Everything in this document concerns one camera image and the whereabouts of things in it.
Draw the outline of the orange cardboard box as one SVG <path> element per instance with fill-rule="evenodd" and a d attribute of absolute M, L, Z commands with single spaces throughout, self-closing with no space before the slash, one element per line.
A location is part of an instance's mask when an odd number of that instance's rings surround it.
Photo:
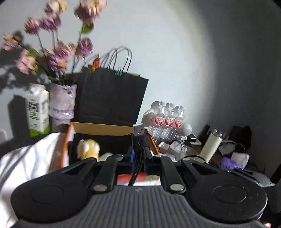
<path fill-rule="evenodd" d="M 79 141 L 93 139 L 100 146 L 100 156 L 107 152 L 124 155 L 125 158 L 118 162 L 118 171 L 120 174 L 130 174 L 132 173 L 130 163 L 132 137 L 133 128 L 128 126 L 72 122 L 67 129 L 60 167 L 64 168 L 78 162 L 80 159 L 77 158 L 76 151 Z"/>

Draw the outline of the shrink-wrapped water bottle pack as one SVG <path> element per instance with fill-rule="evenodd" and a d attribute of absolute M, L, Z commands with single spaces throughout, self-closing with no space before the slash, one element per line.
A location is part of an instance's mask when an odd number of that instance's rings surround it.
<path fill-rule="evenodd" d="M 172 142 L 183 125 L 184 111 L 181 105 L 154 101 L 144 113 L 142 122 L 155 141 Z"/>

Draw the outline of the yellow white plush toy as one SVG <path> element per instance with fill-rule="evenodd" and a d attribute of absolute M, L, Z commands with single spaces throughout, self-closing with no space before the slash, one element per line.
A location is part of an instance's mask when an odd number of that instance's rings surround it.
<path fill-rule="evenodd" d="M 95 158 L 98 160 L 100 145 L 93 139 L 80 140 L 77 146 L 77 158 L 85 160 Z"/>

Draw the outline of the white round lamp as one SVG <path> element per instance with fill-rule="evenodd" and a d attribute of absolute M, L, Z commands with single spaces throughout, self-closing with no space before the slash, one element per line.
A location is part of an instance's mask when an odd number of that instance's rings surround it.
<path fill-rule="evenodd" d="M 181 139 L 184 141 L 192 132 L 192 126 L 189 123 L 183 123 L 181 127 Z"/>

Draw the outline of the white thermos bottle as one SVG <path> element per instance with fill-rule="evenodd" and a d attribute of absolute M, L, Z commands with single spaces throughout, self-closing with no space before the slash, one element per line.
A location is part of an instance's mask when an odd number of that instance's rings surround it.
<path fill-rule="evenodd" d="M 200 152 L 200 157 L 202 157 L 205 162 L 209 162 L 211 160 L 211 158 L 217 151 L 219 145 L 221 144 L 222 138 L 223 133 L 218 129 L 214 129 L 210 133 L 206 143 L 204 144 L 203 149 Z"/>

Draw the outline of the black paper shopping bag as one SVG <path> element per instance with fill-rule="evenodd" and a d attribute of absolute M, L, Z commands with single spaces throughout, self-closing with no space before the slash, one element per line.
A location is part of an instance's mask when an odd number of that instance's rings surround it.
<path fill-rule="evenodd" d="M 72 122 L 120 126 L 136 123 L 148 79 L 128 72 L 131 60 L 131 50 L 119 46 L 100 57 L 98 68 L 88 65 L 70 75 L 77 85 Z M 115 75 L 119 67 L 122 76 Z"/>

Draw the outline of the purple crumpled gloves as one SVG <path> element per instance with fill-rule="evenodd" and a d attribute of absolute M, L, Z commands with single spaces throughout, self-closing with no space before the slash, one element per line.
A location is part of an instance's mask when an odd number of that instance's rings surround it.
<path fill-rule="evenodd" d="M 218 166 L 220 170 L 234 170 L 241 168 L 237 162 L 231 160 L 228 157 L 223 157 Z"/>

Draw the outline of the teal binder clip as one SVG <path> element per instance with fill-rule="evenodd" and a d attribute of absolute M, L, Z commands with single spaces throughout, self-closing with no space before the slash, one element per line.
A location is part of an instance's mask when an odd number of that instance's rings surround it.
<path fill-rule="evenodd" d="M 118 70 L 115 71 L 115 75 L 117 75 L 117 76 L 122 76 L 122 73 L 123 73 L 123 71 L 122 71 L 121 67 L 119 67 Z"/>

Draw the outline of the purple glass vase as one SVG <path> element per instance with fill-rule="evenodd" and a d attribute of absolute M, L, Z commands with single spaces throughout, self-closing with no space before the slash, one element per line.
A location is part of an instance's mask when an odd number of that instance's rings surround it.
<path fill-rule="evenodd" d="M 77 85 L 50 84 L 49 114 L 58 120 L 74 118 Z"/>

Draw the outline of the white green milk carton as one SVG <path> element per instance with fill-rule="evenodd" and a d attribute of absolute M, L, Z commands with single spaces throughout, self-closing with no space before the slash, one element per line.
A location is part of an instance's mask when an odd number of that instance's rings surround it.
<path fill-rule="evenodd" d="M 44 85 L 30 84 L 26 94 L 26 112 L 31 137 L 50 132 L 49 92 Z"/>

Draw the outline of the white fluffy towel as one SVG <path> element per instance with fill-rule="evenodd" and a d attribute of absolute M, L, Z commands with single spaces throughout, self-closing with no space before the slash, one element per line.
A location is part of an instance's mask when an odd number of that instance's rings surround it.
<path fill-rule="evenodd" d="M 1 227 L 11 227 L 17 221 L 11 206 L 15 188 L 60 168 L 65 137 L 65 133 L 51 133 L 1 158 Z"/>

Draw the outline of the dried pink purple flowers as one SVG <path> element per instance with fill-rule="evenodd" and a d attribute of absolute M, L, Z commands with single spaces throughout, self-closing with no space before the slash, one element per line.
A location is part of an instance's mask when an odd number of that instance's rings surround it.
<path fill-rule="evenodd" d="M 49 1 L 44 8 L 44 16 L 27 18 L 24 32 L 37 37 L 40 49 L 24 45 L 15 33 L 3 35 L 1 49 L 14 51 L 21 48 L 16 68 L 26 74 L 37 75 L 42 70 L 48 79 L 57 85 L 73 85 L 74 80 L 67 74 L 69 62 L 74 71 L 78 62 L 86 60 L 93 53 L 93 43 L 87 36 L 94 30 L 94 23 L 106 9 L 107 1 L 80 1 L 74 9 L 74 15 L 81 21 L 77 43 L 64 43 L 59 40 L 60 16 L 67 9 L 67 1 Z"/>

